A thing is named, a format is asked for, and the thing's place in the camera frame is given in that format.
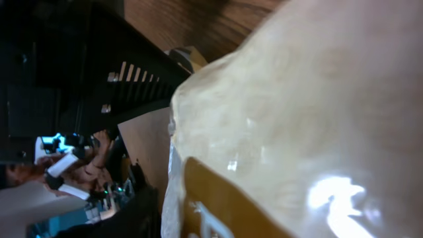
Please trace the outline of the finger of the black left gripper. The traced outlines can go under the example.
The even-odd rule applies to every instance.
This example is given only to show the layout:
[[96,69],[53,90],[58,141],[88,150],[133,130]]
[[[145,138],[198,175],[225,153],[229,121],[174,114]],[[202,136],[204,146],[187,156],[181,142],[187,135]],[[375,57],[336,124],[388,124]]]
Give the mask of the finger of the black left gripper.
[[87,27],[76,132],[97,132],[166,108],[190,74],[105,6]]

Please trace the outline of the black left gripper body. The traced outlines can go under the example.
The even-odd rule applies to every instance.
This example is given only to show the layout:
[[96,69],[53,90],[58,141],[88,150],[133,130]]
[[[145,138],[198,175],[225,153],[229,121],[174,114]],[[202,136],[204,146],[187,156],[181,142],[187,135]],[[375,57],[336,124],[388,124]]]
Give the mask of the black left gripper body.
[[2,164],[31,164],[39,137],[89,136],[125,120],[108,80],[125,30],[122,1],[1,2]]

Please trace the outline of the brown snack pouch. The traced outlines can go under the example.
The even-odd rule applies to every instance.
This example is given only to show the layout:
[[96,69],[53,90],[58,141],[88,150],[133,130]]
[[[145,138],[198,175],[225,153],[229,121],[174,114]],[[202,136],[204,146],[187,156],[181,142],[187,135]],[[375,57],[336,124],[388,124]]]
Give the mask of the brown snack pouch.
[[293,0],[171,108],[169,237],[421,237],[421,0]]

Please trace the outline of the person in background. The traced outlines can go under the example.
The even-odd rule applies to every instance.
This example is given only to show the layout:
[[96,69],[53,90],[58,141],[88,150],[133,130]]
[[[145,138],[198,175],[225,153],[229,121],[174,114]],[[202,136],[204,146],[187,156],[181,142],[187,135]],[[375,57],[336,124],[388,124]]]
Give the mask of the person in background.
[[[89,192],[102,192],[104,185],[112,182],[112,177],[106,168],[108,153],[114,141],[106,130],[94,134],[99,144],[85,150],[85,158],[70,166],[62,177],[77,188]],[[35,165],[9,164],[1,165],[1,189],[14,188],[27,182],[35,181],[48,187],[44,172],[56,164],[66,154],[53,154],[39,158]]]

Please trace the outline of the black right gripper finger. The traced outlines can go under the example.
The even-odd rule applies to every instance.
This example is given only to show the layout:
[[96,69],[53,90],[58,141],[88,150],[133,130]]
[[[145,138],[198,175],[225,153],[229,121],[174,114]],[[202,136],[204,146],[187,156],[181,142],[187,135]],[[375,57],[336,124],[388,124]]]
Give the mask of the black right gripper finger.
[[160,238],[160,228],[158,192],[147,186],[111,218],[73,226],[60,231],[55,238]]

